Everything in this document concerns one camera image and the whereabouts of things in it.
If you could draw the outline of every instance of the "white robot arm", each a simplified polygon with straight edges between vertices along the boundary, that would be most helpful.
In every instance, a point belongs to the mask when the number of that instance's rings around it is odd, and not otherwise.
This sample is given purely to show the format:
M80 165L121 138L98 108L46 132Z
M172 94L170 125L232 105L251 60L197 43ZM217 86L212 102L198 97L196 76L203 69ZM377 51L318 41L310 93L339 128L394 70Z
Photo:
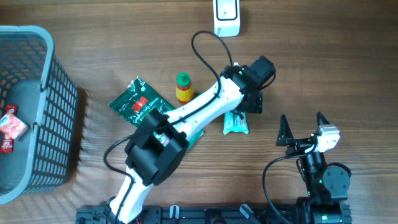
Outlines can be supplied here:
M217 93L218 83L188 104L173 111L166 114L160 114L158 111L151 112L136 132L140 129L148 130L156 127L159 129L159 127L167 126L165 130L159 132L165 133L170 138L170 142L163 146L152 133L130 140L125 149L128 154L126 172L132 175L134 184L128 192L131 180L126 177L118 195L108 202L109 220L117 220L118 223L133 221L141 213L144 200L151 188L168 178L180 164L192 136L219 115L231 110L261 113L261 86L273 75L275 75L273 64L262 56L250 67L245 65L226 67L220 78L221 90L218 97L204 110L200 110L184 121L172 127L165 125L181 119L212 99ZM123 207L115 218L121 203Z

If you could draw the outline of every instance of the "teal package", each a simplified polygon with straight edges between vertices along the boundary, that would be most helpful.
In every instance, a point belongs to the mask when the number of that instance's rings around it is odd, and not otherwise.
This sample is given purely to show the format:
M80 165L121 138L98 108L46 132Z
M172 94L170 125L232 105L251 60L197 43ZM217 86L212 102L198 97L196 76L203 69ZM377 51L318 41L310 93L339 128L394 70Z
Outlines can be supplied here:
M242 132L249 134L248 123L246 122L246 115L242 112L229 111L224 116L224 134L232 132Z
M127 89L114 99L109 106L137 128L146 115L153 109L157 109L161 113L175 109L148 83L139 77L132 81ZM188 149L191 149L204 132L205 130L202 129L191 138ZM169 138L166 135L155 133L155 137L165 146L169 143Z

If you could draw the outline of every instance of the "red logo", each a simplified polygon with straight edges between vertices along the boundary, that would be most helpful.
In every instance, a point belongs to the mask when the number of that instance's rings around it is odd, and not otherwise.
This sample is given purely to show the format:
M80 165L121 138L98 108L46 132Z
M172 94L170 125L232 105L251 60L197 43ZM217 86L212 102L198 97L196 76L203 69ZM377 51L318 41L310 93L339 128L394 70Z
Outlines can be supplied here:
M142 96L137 102L132 105L131 109L134 110L135 113L138 113L145 106L146 103L148 103L147 98Z

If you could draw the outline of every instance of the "red and white package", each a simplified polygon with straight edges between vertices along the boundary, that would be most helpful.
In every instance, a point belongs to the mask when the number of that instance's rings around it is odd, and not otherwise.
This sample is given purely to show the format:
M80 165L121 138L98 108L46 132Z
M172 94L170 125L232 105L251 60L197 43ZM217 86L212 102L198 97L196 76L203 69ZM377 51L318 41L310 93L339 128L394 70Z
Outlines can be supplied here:
M0 131L14 140L18 140L27 131L27 128L23 121L10 112L0 119Z
M18 107L16 105L6 106L6 113L12 113L13 115L17 115L17 111ZM14 148L14 140L8 134L5 134L0 147L0 154L12 153L13 148Z

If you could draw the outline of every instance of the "gray basket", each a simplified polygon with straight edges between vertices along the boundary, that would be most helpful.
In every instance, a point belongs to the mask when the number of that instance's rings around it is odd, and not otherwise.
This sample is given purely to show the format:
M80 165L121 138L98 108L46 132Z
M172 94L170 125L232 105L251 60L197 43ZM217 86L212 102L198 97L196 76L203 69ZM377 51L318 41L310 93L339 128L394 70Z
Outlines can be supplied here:
M0 26L0 114L8 104L19 107L30 129L13 153L0 154L0 205L53 190L68 177L78 93L41 27Z

